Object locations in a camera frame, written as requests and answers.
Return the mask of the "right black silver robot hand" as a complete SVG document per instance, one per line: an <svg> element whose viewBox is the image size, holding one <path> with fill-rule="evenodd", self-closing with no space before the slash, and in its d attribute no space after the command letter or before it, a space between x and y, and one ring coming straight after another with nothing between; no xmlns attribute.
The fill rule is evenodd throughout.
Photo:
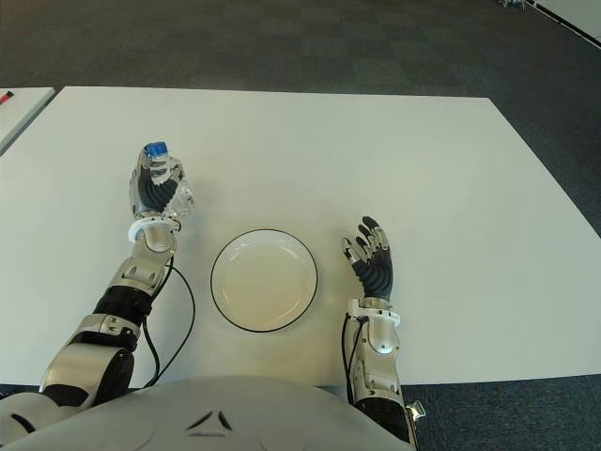
<svg viewBox="0 0 601 451"><path fill-rule="evenodd" d="M355 245L342 238L342 253L362 285L365 298L388 302L393 290L393 261L391 246L385 231L370 216L358 224L360 234Z"/></svg>

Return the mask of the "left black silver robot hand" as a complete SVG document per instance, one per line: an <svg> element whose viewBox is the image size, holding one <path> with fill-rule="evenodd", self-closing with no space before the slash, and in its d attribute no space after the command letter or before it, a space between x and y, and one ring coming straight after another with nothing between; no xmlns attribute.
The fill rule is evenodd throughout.
<svg viewBox="0 0 601 451"><path fill-rule="evenodd" d="M146 144L138 155L130 179L132 217L164 215L183 180L182 164L171 156L165 142Z"/></svg>

